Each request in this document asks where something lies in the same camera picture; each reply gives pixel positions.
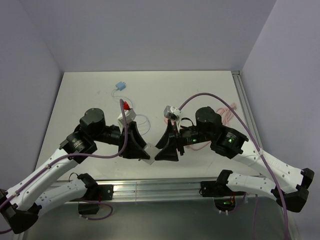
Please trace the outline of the white charger plug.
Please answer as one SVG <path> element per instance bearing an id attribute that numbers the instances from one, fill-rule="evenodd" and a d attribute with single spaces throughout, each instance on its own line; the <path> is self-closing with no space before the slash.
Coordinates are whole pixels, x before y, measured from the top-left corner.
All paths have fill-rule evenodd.
<path id="1" fill-rule="evenodd" d="M 149 165 L 152 165 L 155 162 L 156 155 L 160 150 L 151 143 L 147 143 L 144 151 L 149 155 L 149 159 L 144 159 L 143 161 Z"/>

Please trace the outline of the aluminium frame rail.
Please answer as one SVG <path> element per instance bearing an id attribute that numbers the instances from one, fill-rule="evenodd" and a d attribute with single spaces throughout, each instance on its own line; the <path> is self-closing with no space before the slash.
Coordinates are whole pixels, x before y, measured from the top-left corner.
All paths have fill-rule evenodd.
<path id="1" fill-rule="evenodd" d="M 126 88 L 117 90 L 118 82 L 126 83 Z M 91 108 L 104 112 L 107 126 L 118 125 L 117 118 L 122 112 L 120 99 L 135 111 L 134 121 L 144 141 L 156 147 L 167 128 L 164 121 L 166 106 L 179 108 L 181 126 L 189 127 L 196 124 L 195 113 L 198 109 L 211 107 L 215 111 L 213 99 L 228 106 L 238 99 L 238 93 L 230 71 L 66 72 L 53 107 L 41 156 L 46 157 L 47 161 Z M 262 149 L 242 120 L 230 128 L 246 135 L 257 149 Z M 184 200 L 187 191 L 199 194 L 200 183 L 216 181 L 223 170 L 262 177 L 252 168 L 216 154 L 210 144 L 202 142 L 185 146 L 184 154 L 178 157 L 178 161 L 155 160 L 149 165 L 143 159 L 115 156 L 118 153 L 116 145 L 97 142 L 94 157 L 87 157 L 48 189 L 65 185 L 79 174 L 89 174 L 98 185 L 113 185 L 112 200 L 161 201 L 172 197 Z M 39 161 L 36 169 L 46 161 Z M 68 202 L 108 205 L 109 200 Z"/>

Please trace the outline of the blue charger plug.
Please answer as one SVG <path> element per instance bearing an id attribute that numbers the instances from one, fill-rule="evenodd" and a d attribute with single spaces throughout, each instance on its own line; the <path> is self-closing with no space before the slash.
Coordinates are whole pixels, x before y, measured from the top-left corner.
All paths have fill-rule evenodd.
<path id="1" fill-rule="evenodd" d="M 126 83 L 123 81 L 120 81 L 115 85 L 115 87 L 118 91 L 122 91 L 126 88 Z"/>

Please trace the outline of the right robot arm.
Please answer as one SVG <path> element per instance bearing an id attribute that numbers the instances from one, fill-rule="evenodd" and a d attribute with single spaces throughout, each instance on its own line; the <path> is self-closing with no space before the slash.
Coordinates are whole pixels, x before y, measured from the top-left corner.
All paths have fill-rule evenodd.
<path id="1" fill-rule="evenodd" d="M 270 198 L 288 211 L 299 213 L 305 206 L 314 171 L 293 167 L 261 148 L 234 128 L 223 125 L 222 117 L 211 107 L 201 107 L 195 113 L 196 124 L 181 126 L 181 111 L 166 106 L 166 130 L 156 144 L 156 161 L 177 162 L 185 147 L 210 142 L 216 154 L 239 162 L 257 171 L 262 177 L 247 176 L 232 170 L 222 170 L 215 181 L 220 195 L 230 192 L 250 192 Z"/>

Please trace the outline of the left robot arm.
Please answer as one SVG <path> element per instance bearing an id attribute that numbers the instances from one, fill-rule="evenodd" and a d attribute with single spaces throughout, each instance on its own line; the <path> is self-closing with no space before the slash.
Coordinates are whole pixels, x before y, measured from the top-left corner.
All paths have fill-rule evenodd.
<path id="1" fill-rule="evenodd" d="M 87 173 L 75 180 L 49 190 L 63 174 L 94 157 L 96 143 L 118 146 L 116 157 L 149 160 L 147 146 L 134 121 L 136 113 L 130 107 L 122 109 L 118 124 L 107 126 L 99 108 L 87 110 L 74 132 L 66 137 L 52 156 L 20 183 L 0 191 L 0 213 L 10 231 L 20 234 L 34 225 L 46 212 L 72 200 L 94 201 L 100 188 Z"/>

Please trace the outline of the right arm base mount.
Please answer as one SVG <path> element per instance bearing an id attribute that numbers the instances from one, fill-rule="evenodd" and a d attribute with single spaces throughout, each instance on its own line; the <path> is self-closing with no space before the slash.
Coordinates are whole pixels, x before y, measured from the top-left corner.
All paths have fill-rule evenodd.
<path id="1" fill-rule="evenodd" d="M 226 186 L 218 185 L 215 180 L 200 182 L 199 194 L 204 198 L 213 198 L 218 211 L 229 213 L 235 211 L 247 201 L 243 191 L 232 191 Z"/>

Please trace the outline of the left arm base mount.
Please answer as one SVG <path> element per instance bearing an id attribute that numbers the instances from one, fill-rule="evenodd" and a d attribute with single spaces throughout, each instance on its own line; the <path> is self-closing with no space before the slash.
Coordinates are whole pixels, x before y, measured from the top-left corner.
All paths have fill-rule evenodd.
<path id="1" fill-rule="evenodd" d="M 113 198 L 114 186 L 112 184 L 98 185 L 87 190 L 83 197 L 80 198 L 81 201 L 110 201 Z M 79 203 L 78 213 L 80 215 L 96 215 L 101 209 L 98 203 Z"/>

